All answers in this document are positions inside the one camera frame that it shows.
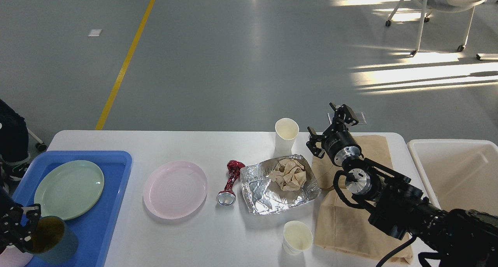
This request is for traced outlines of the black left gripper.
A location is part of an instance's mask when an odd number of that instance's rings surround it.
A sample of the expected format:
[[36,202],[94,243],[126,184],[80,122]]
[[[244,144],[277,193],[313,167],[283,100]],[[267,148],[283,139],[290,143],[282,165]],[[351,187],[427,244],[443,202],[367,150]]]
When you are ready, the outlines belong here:
[[32,249],[32,234],[41,217],[41,205],[22,206],[16,203],[3,187],[0,189],[0,246],[1,253],[7,246],[16,247],[21,252]]

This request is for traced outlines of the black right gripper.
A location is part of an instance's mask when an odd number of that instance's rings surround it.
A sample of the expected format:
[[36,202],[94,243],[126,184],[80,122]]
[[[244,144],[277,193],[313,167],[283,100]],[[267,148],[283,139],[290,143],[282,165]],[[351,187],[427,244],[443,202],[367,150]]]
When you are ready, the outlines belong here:
[[[331,135],[319,135],[315,132],[315,129],[308,126],[309,141],[306,146],[315,157],[322,159],[327,153],[332,164],[341,167],[347,160],[362,157],[361,147],[348,132],[349,127],[359,123],[359,119],[350,106],[346,104],[335,105],[331,102],[329,105],[334,111],[334,116],[329,126]],[[317,146],[318,142],[322,143],[322,148]]]

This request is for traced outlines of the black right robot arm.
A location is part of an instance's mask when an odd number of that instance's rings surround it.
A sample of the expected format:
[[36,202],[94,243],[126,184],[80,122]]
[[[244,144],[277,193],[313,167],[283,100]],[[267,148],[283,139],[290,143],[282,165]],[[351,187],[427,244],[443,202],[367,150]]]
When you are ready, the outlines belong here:
[[386,235],[401,240],[411,238],[384,256],[388,259],[421,239],[433,252],[421,252],[418,261],[428,267],[428,259],[441,267],[496,267],[498,261],[497,217],[477,210],[438,209],[411,179],[362,154],[348,128],[359,123],[347,106],[330,103],[334,111],[330,125],[322,134],[308,127],[310,152],[320,159],[328,155],[339,167],[333,188],[345,205],[369,212],[368,222]]

